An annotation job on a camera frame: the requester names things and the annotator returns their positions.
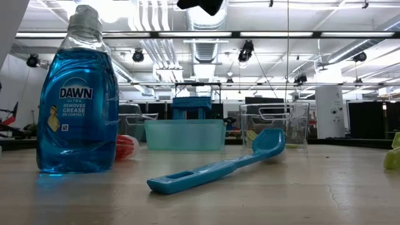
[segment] blue plastic spoon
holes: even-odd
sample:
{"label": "blue plastic spoon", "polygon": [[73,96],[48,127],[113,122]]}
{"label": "blue plastic spoon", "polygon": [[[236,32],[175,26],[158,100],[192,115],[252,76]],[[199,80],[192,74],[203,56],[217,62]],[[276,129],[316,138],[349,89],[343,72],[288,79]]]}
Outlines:
{"label": "blue plastic spoon", "polygon": [[285,137],[283,130],[265,129],[252,142],[253,154],[214,162],[176,174],[152,178],[147,181],[147,185],[155,192],[174,194],[217,180],[243,166],[277,156],[284,148]]}

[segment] table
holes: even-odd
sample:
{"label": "table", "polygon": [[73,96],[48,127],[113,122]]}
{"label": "table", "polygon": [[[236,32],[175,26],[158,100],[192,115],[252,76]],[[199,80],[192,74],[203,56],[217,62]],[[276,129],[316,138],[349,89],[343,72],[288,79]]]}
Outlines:
{"label": "table", "polygon": [[400,171],[386,151],[312,145],[286,162],[258,163],[177,194],[149,178],[249,151],[147,151],[95,174],[40,174],[33,149],[0,158],[0,224],[399,224]]}

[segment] dawn logo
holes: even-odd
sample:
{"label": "dawn logo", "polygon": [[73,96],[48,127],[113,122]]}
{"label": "dawn logo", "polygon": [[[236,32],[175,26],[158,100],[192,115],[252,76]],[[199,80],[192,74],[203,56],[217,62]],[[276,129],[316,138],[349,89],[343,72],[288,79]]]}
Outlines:
{"label": "dawn logo", "polygon": [[88,87],[88,83],[84,79],[73,77],[60,88],[59,98],[92,99],[93,89]]}

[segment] dish soap bottle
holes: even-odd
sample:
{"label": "dish soap bottle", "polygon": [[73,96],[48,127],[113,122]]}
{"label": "dish soap bottle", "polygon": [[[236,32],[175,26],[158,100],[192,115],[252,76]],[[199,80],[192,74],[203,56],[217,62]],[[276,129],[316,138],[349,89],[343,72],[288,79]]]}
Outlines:
{"label": "dish soap bottle", "polygon": [[44,81],[37,166],[48,173],[91,173],[113,165],[118,82],[102,39],[98,12],[80,5],[71,16]]}

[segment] ceiling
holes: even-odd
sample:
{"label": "ceiling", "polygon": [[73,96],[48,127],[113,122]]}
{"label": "ceiling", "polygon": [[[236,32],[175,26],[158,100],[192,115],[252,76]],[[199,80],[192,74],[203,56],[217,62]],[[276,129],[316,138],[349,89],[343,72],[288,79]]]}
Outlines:
{"label": "ceiling", "polygon": [[[68,14],[73,11],[76,3],[93,4],[99,1],[43,1],[54,8],[52,12],[44,9],[39,1],[31,0],[25,13],[19,31],[66,31]],[[187,30],[186,12],[178,9],[176,1],[168,1],[169,26],[174,31]],[[395,0],[369,1],[367,9],[361,9],[364,1],[347,0],[290,0],[289,10],[286,1],[274,1],[273,7],[268,7],[269,1],[257,0],[230,0],[227,9],[227,30],[230,31],[377,31],[386,21],[398,17],[400,21],[400,2]],[[130,31],[128,16],[130,1],[113,1],[107,13],[118,12],[120,18],[114,23],[103,21],[104,31]],[[217,57],[219,65],[214,72],[214,80],[225,82],[227,73],[232,72],[234,81],[253,83],[264,82],[264,74],[271,82],[284,82],[284,77],[308,60],[318,59],[318,56],[332,54],[344,46],[352,43],[353,39],[255,39],[253,40],[257,57],[249,60],[247,67],[239,69],[238,50],[244,39],[227,39],[228,43],[220,44]],[[135,48],[141,48],[137,39],[108,39],[106,44],[112,50],[114,60],[119,61],[131,76],[139,81],[154,81],[149,74],[153,71],[153,62],[145,52],[144,61],[134,63],[132,58]],[[16,39],[12,50],[21,56],[29,53],[39,53],[44,61],[51,61],[59,47],[60,40]],[[191,47],[184,44],[182,39],[173,40],[177,58],[183,68],[183,78],[195,78],[193,73],[193,57]],[[365,51],[367,61],[360,63],[354,69],[354,62],[343,61],[329,66],[340,68],[343,79],[353,82],[363,74],[380,71],[381,69],[398,63],[400,52],[398,39],[386,40]],[[309,81],[313,81],[315,69],[309,62],[307,71]],[[368,82],[381,82],[398,76],[398,70],[370,79]],[[289,75],[292,82],[297,72]]]}

